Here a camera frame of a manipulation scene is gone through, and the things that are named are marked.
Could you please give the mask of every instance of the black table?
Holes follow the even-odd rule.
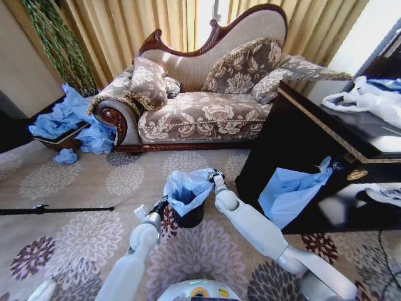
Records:
[[[321,104],[323,97],[352,87],[345,81],[279,85],[279,95],[236,179],[240,198],[263,212],[258,197],[277,167],[315,173],[326,156],[336,167],[284,233],[401,228],[401,209],[394,205],[372,202],[358,208],[354,201],[332,206],[331,213],[344,216],[342,224],[333,224],[321,209],[324,199],[330,204],[327,197],[350,184],[401,182],[401,129],[368,112],[340,113]]]

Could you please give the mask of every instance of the carpet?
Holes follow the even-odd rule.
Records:
[[[152,152],[130,156],[78,154],[61,166],[55,153],[31,142],[0,155],[2,208],[115,206],[113,212],[2,216],[0,301],[26,300],[43,281],[57,282],[52,300],[94,300],[115,261],[128,248],[139,221],[133,210],[162,197],[175,169],[215,167],[234,179],[248,150]],[[179,228],[165,210],[159,246],[146,262],[137,300],[156,300],[171,284],[208,278],[228,284],[244,300],[304,300],[298,278],[261,256],[214,207],[212,193],[202,223]],[[359,300],[401,300],[385,263],[378,233],[287,235],[295,247],[330,262],[359,288]],[[401,232],[384,231],[388,264],[401,281]]]

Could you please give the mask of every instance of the sofa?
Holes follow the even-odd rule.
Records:
[[[226,27],[220,27],[214,19],[211,26],[211,35],[204,46],[190,53],[167,47],[161,40],[159,29],[140,48],[138,57],[158,64],[165,72],[163,76],[168,75],[181,84],[180,93],[175,98],[166,99],[159,107],[148,107],[141,102],[142,96],[128,97],[126,91],[133,77],[134,61],[133,66],[99,93],[90,113],[93,112],[100,122],[115,126],[116,151],[249,147],[269,114],[280,79],[349,79],[343,73],[274,50],[275,45],[284,45],[287,34],[286,15],[278,6],[258,5]],[[247,49],[253,41],[271,47],[269,61],[274,62],[275,72],[255,71],[254,67],[258,69],[264,64],[258,65],[251,58],[246,68],[253,72],[253,80],[260,80],[259,86],[248,86],[244,77],[236,74],[227,82],[234,82],[233,85],[241,86],[243,91],[229,87],[214,92],[216,78],[211,78],[211,70],[214,74],[221,71],[221,64],[216,62],[228,53],[238,60],[235,51]],[[231,74],[237,72],[236,66],[229,71]]]

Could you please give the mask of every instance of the throw pillow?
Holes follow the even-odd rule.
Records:
[[[307,61],[302,56],[286,55],[277,65],[278,68],[283,68],[297,73],[297,80],[352,80],[353,77],[345,72],[337,72],[310,61]]]
[[[180,93],[182,84],[178,80],[172,77],[165,77],[164,83],[167,92],[167,98],[175,98],[178,93]]]
[[[159,110],[167,103],[165,72],[162,67],[146,58],[133,61],[131,86],[127,96],[139,102],[145,110]]]
[[[266,105],[271,100],[275,99],[278,95],[278,85],[280,80],[289,80],[291,76],[293,76],[293,72],[277,68],[272,72],[267,74],[264,78],[261,79],[259,83],[255,85],[252,89],[252,95],[256,100],[262,104]]]
[[[249,93],[261,78],[276,67],[280,56],[280,42],[270,37],[243,44],[216,62],[202,91]]]

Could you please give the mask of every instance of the robotic arm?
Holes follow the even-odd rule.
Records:
[[[216,185],[216,208],[260,254],[272,258],[290,273],[304,273],[300,287],[308,300],[355,299],[357,287],[347,277],[314,253],[289,245],[279,228],[227,188],[220,172],[212,180]]]
[[[279,228],[227,188],[221,172],[211,174],[209,180],[216,185],[216,208],[227,216],[260,254],[272,258],[290,273],[303,273],[300,287],[308,300],[355,299],[357,288],[349,279],[314,253],[289,245]],[[160,223],[166,205],[166,201],[156,204],[142,224],[132,231],[128,253],[116,262],[96,301],[135,300],[135,293],[145,271],[145,258],[159,241]]]

